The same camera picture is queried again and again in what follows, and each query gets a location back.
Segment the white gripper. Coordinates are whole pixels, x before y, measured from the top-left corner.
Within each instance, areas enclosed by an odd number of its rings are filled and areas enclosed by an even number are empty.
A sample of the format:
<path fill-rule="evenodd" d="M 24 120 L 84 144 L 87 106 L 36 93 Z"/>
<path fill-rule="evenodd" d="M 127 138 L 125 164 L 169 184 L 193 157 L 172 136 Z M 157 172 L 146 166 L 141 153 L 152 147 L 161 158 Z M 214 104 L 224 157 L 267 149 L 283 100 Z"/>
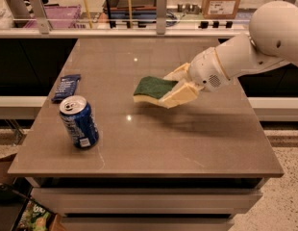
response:
<path fill-rule="evenodd" d="M 190 64 L 182 64 L 163 77 L 164 80 L 178 82 L 189 81 L 190 78 L 195 84 L 202 86 L 205 92 L 219 90 L 230 83 L 214 47 L 199 53 Z M 198 95 L 199 89 L 193 83 L 178 83 L 161 91 L 158 104 L 170 109 L 193 101 Z"/>

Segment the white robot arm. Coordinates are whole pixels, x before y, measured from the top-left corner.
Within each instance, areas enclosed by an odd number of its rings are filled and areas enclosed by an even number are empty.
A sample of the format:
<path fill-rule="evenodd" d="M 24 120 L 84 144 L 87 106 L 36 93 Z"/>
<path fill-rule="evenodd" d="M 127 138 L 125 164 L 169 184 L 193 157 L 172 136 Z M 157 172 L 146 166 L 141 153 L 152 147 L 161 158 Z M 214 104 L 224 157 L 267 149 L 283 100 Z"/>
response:
<path fill-rule="evenodd" d="M 298 67 L 298 7 L 273 1 L 259 7 L 249 22 L 249 33 L 210 47 L 168 75 L 177 85 L 159 99 L 172 108 L 215 91 L 240 76 L 276 69 L 284 62 Z"/>

